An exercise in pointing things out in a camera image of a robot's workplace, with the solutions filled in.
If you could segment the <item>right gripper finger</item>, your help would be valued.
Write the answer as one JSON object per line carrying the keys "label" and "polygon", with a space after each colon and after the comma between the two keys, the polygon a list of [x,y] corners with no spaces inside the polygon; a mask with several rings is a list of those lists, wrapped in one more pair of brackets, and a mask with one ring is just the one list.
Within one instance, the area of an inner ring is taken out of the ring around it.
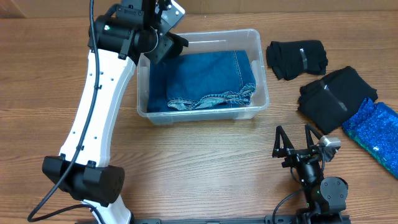
{"label": "right gripper finger", "polygon": [[276,127],[272,157],[287,157],[292,150],[294,150],[294,146],[286,135],[282,126]]}
{"label": "right gripper finger", "polygon": [[309,149],[315,145],[312,136],[315,136],[318,140],[322,138],[322,135],[311,124],[306,124],[305,137]]}

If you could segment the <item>large black cloth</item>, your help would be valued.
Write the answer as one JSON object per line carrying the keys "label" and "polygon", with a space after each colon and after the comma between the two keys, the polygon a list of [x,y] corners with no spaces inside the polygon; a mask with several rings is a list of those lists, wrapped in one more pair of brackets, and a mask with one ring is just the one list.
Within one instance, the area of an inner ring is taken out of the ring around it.
{"label": "large black cloth", "polygon": [[298,110],[329,134],[357,113],[366,98],[376,101],[377,90],[347,66],[302,86]]}

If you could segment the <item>blue denim jeans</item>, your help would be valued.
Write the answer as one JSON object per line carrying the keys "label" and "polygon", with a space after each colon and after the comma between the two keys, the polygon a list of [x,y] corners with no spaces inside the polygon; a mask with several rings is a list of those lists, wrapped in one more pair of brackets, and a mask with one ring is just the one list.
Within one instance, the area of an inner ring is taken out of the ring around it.
{"label": "blue denim jeans", "polygon": [[147,112],[238,108],[255,91],[244,50],[180,55],[150,65]]}

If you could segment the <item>blue sparkly fabric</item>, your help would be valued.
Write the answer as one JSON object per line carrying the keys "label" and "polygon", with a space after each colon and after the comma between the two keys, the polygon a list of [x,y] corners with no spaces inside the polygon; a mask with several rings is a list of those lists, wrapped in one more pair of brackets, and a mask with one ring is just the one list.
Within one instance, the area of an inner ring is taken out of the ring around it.
{"label": "blue sparkly fabric", "polygon": [[397,113],[393,109],[366,98],[342,128],[350,139],[397,177]]}

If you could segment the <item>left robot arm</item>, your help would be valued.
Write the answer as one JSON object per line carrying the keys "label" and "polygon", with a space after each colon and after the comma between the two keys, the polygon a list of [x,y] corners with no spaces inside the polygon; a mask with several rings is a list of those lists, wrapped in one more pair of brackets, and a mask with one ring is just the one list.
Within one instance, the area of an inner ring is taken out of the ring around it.
{"label": "left robot arm", "polygon": [[172,33],[184,15],[175,1],[122,1],[90,17],[88,69],[76,117],[59,154],[47,156],[42,171],[54,190],[70,194],[97,223],[134,222],[121,197],[125,171],[109,163],[113,129],[140,57],[159,63],[188,45]]}

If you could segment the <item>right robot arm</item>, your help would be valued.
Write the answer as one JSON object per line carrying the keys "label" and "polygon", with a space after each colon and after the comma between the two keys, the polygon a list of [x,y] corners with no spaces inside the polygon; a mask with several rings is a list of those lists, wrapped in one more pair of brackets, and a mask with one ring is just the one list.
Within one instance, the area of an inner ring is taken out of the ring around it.
{"label": "right robot arm", "polygon": [[[272,157],[283,158],[283,168],[289,168],[292,178],[301,186],[275,207],[267,223],[350,224],[346,210],[348,183],[341,177],[325,177],[325,164],[341,147],[336,137],[321,135],[309,124],[305,125],[307,147],[295,149],[282,126],[276,127]],[[294,215],[277,215],[278,209],[291,198],[303,193],[307,206]]]}

